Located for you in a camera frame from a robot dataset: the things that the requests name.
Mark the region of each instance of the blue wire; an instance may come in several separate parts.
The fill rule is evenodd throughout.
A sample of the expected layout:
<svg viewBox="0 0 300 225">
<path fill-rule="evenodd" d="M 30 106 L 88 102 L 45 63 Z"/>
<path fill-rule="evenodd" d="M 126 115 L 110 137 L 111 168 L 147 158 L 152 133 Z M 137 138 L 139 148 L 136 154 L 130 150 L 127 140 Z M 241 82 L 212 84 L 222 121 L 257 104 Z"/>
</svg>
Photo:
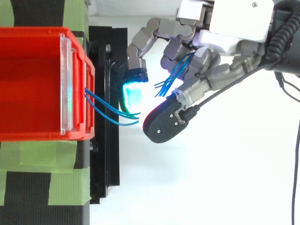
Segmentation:
<svg viewBox="0 0 300 225">
<path fill-rule="evenodd" d="M 119 115 L 119 116 L 128 116 L 131 117 L 130 119 L 134 119 L 135 118 L 133 116 L 137 116 L 140 115 L 141 113 L 135 113 L 135 114 L 129 114 L 126 112 L 122 112 L 120 110 L 117 110 L 116 108 L 112 107 L 110 104 L 108 104 L 107 102 L 105 102 L 104 100 L 102 100 L 101 98 L 99 98 L 97 95 L 95 95 L 93 92 L 91 92 L 89 89 L 85 89 L 85 92 L 92 96 L 94 99 L 96 99 L 97 101 L 99 101 L 100 103 L 102 103 L 105 107 L 107 107 L 109 110 L 111 110 L 112 112 L 114 112 L 115 114 Z"/>
<path fill-rule="evenodd" d="M 85 94 L 84 95 L 86 97 L 86 100 L 88 100 L 88 102 L 90 103 L 90 105 L 101 115 L 103 116 L 105 119 L 107 119 L 108 121 L 110 121 L 111 123 L 114 123 L 115 125 L 118 125 L 118 126 L 123 126 L 123 127 L 128 127 L 128 126 L 132 126 L 132 125 L 135 125 L 135 124 L 138 124 L 139 121 L 137 122 L 134 122 L 134 123 L 128 123 L 128 124 L 122 124 L 122 123 L 118 123 L 116 121 L 114 121 L 113 119 L 109 118 L 108 116 L 106 116 L 103 112 L 101 112 L 93 103 L 92 101 L 90 100 L 90 98 Z"/>
<path fill-rule="evenodd" d="M 167 92 L 169 91 L 169 89 L 171 88 L 171 86 L 173 85 L 174 81 L 176 80 L 176 78 L 178 76 L 180 76 L 180 74 L 182 74 L 184 72 L 184 70 L 188 67 L 188 65 L 190 64 L 192 58 L 193 58 L 193 55 L 190 55 L 190 57 L 187 59 L 187 61 L 183 64 L 183 66 L 181 67 L 180 71 L 177 73 L 177 75 L 175 75 L 174 78 L 172 78 L 172 80 L 169 81 L 169 83 L 166 85 L 165 89 L 163 92 L 161 92 L 160 96 L 165 96 L 167 94 Z"/>
<path fill-rule="evenodd" d="M 175 77 L 174 74 L 175 74 L 176 70 L 178 69 L 178 67 L 182 64 L 182 62 L 184 61 L 184 59 L 185 59 L 187 56 L 189 56 L 189 55 L 192 56 L 192 55 L 194 55 L 194 54 L 195 54 L 195 53 L 193 52 L 193 53 L 186 54 L 185 56 L 182 57 L 182 59 L 178 62 L 178 64 L 177 64 L 176 67 L 174 68 L 174 70 L 171 72 L 171 75 L 169 76 L 169 78 L 165 81 L 163 87 L 162 87 L 161 90 L 160 90 L 159 96 L 162 96 L 161 93 L 162 93 L 163 90 L 166 88 L 167 84 L 170 82 L 170 79 L 171 79 L 172 77 Z"/>
</svg>

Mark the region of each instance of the green tape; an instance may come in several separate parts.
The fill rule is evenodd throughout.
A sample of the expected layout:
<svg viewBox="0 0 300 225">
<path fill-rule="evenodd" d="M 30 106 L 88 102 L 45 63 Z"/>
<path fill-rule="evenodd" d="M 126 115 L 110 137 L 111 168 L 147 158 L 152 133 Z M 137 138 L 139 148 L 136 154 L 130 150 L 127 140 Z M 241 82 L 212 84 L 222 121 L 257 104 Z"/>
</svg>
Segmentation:
<svg viewBox="0 0 300 225">
<path fill-rule="evenodd" d="M 89 167 L 51 174 L 48 205 L 85 205 L 90 199 Z"/>
<path fill-rule="evenodd" d="M 0 206 L 4 205 L 6 189 L 6 171 L 0 171 Z"/>
<path fill-rule="evenodd" d="M 78 37 L 77 40 L 80 42 L 81 45 L 83 45 L 83 40 L 84 40 L 84 38 Z"/>
<path fill-rule="evenodd" d="M 65 0 L 63 26 L 73 31 L 85 32 L 89 39 L 89 13 L 83 0 Z"/>
<path fill-rule="evenodd" d="M 56 142 L 24 142 L 20 146 L 20 164 L 55 166 Z"/>
<path fill-rule="evenodd" d="M 0 0 L 0 27 L 13 27 L 15 17 L 10 0 Z"/>
<path fill-rule="evenodd" d="M 30 173 L 71 173 L 76 141 L 2 142 L 0 170 Z"/>
</svg>

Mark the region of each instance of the robotic hand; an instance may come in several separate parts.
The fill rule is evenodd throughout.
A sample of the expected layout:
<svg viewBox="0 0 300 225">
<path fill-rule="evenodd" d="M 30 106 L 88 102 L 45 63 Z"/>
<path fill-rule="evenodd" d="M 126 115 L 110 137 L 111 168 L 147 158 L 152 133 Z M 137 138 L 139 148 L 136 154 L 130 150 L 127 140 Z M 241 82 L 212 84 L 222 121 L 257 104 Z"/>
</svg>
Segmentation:
<svg viewBox="0 0 300 225">
<path fill-rule="evenodd" d="M 127 49 L 128 74 L 148 81 L 143 56 L 158 38 L 169 40 L 161 66 L 170 73 L 183 56 L 190 62 L 176 78 L 184 83 L 154 109 L 143 123 L 144 133 L 163 143 L 184 130 L 200 108 L 217 95 L 261 70 L 300 74 L 300 2 L 284 0 L 183 0 L 177 19 L 152 18 Z M 233 56 L 220 65 L 221 55 Z M 220 90 L 196 106 L 208 91 Z"/>
</svg>

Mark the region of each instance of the white background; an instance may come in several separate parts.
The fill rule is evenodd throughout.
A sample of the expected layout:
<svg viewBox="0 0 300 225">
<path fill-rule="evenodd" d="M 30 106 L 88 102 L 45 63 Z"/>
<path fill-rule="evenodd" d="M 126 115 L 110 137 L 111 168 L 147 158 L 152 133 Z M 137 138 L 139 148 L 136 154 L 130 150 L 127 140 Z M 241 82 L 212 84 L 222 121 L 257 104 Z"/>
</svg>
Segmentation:
<svg viewBox="0 0 300 225">
<path fill-rule="evenodd" d="M 129 43 L 149 19 L 94 16 L 90 24 L 128 27 Z M 167 76 L 165 46 L 158 40 L 145 56 L 151 83 Z M 286 79 L 300 86 L 299 78 Z M 139 126 L 120 127 L 121 185 L 90 207 L 90 224 L 291 224 L 299 111 L 273 73 L 262 71 L 203 107 L 165 144 L 149 141 Z"/>
</svg>

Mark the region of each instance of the red storage bin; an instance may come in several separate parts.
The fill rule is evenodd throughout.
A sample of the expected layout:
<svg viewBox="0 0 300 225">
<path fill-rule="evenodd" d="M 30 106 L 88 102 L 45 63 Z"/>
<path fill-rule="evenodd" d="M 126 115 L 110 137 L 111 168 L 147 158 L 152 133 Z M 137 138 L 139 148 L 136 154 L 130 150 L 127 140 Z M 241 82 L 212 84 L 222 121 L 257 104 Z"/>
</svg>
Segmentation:
<svg viewBox="0 0 300 225">
<path fill-rule="evenodd" d="M 0 28 L 0 142 L 91 139 L 94 76 L 68 28 Z"/>
</svg>

